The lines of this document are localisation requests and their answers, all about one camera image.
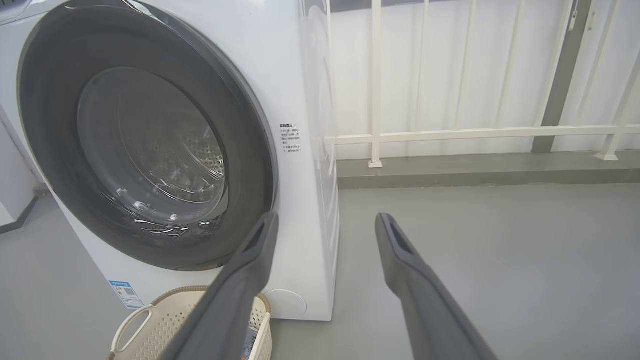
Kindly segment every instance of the white metal railing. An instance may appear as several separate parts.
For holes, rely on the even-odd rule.
[[[604,148],[599,152],[596,157],[602,160],[617,160],[615,156],[616,149],[620,143],[623,135],[640,134],[640,125],[627,125],[628,112],[630,111],[631,104],[630,99],[638,96],[639,87],[638,79],[640,78],[640,53],[636,57],[636,63],[634,65],[631,76],[627,81],[625,91],[613,122],[608,126],[585,126],[584,125],[584,110],[589,102],[592,92],[594,80],[598,76],[600,70],[600,62],[603,52],[606,49],[607,42],[609,40],[610,29],[612,28],[618,12],[618,5],[620,0],[612,0],[609,14],[604,24],[604,32],[596,52],[596,58],[594,65],[591,69],[589,79],[587,82],[586,90],[582,95],[580,102],[580,108],[578,112],[578,118],[574,126],[541,126],[542,120],[547,108],[547,103],[551,93],[551,87],[556,74],[556,69],[560,59],[560,53],[564,42],[564,36],[566,34],[567,24],[569,24],[570,16],[572,15],[573,0],[564,0],[563,12],[560,18],[560,24],[558,26],[558,32],[556,35],[556,41],[554,44],[554,53],[552,57],[552,64],[548,70],[547,80],[543,89],[543,97],[540,102],[540,107],[536,116],[534,124],[530,127],[503,127],[504,117],[506,112],[506,106],[508,103],[509,89],[511,88],[511,80],[513,75],[513,67],[516,56],[518,54],[518,46],[520,44],[521,27],[524,18],[525,0],[518,0],[518,7],[516,11],[515,22],[513,24],[513,36],[511,39],[511,45],[509,48],[509,55],[507,59],[505,76],[502,84],[502,90],[500,93],[498,112],[491,128],[482,129],[460,129],[460,113],[464,105],[465,100],[465,88],[466,81],[468,79],[470,59],[470,45],[474,34],[474,23],[476,20],[476,3],[477,0],[469,1],[469,17],[467,24],[467,37],[465,40],[465,47],[463,52],[463,64],[462,74],[460,79],[460,89],[458,94],[458,103],[456,106],[456,112],[454,115],[453,127],[450,130],[438,130],[438,131],[408,131],[404,133],[380,133],[381,122],[381,16],[382,16],[382,2],[381,0],[372,0],[372,74],[371,74],[371,96],[372,96],[372,108],[371,108],[371,134],[363,135],[344,135],[338,136],[335,139],[336,145],[347,144],[371,144],[371,160],[369,167],[378,168],[382,167],[380,161],[380,144],[387,142],[414,142],[424,140],[453,140],[453,139],[473,139],[473,138],[504,138],[504,137],[521,137],[521,136],[566,136],[566,135],[607,135],[607,139],[604,144]],[[429,28],[428,23],[428,11],[429,3],[424,4],[424,19],[422,22],[422,42],[420,50],[420,65],[418,70],[418,97],[416,103],[416,118],[413,122],[414,130],[417,129],[420,116],[420,97],[425,94],[425,87],[428,84],[424,82],[424,73],[426,67],[424,65],[427,56],[427,33]]]

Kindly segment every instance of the front-loading washing machine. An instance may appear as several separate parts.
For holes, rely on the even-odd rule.
[[[210,284],[275,209],[263,291],[273,315],[331,320],[339,221],[326,3],[15,0],[0,10],[6,123],[125,305]]]

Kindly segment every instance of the washing machine door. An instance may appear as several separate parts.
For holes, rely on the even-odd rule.
[[[162,268],[214,268],[273,207],[265,114],[185,23],[135,1],[70,1],[22,56],[19,102],[40,168],[114,248]]]

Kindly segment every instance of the laundry basket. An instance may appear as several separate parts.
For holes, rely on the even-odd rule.
[[[107,360],[155,360],[159,358],[205,291],[207,291],[206,286],[178,288],[160,296],[153,303],[135,310],[124,320],[116,332]],[[147,314],[146,319],[140,328],[126,344],[119,344],[127,326],[135,318],[143,316],[144,313]],[[247,326],[259,329],[248,360],[271,359],[270,319],[269,301],[260,294],[253,300],[251,317],[249,324],[247,324]]]

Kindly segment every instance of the concrete floor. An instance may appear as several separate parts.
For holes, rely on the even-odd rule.
[[[640,186],[346,190],[331,323],[273,322],[273,359],[412,358],[374,217],[393,215],[499,359],[638,359]]]
[[[640,185],[340,191],[333,321],[274,320],[274,360],[408,359],[383,279],[395,216],[500,359],[637,359]],[[62,212],[40,201],[0,235],[0,358],[103,358],[129,313]]]

